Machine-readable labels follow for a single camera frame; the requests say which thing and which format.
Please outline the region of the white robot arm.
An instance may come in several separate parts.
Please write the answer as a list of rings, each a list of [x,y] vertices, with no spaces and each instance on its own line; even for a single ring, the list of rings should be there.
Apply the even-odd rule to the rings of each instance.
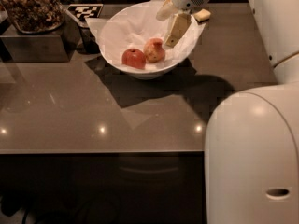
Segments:
[[[299,0],[249,0],[276,85],[235,93],[206,127],[207,224],[299,224]]]

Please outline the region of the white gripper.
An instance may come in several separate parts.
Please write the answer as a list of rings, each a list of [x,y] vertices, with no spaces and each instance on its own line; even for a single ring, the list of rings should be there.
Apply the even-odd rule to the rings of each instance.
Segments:
[[[202,8],[209,1],[210,0],[164,0],[156,14],[156,19],[158,21],[165,21],[174,14],[169,20],[167,32],[164,37],[164,43],[168,47],[173,48],[191,25],[191,15],[177,13],[178,9],[195,11]]]

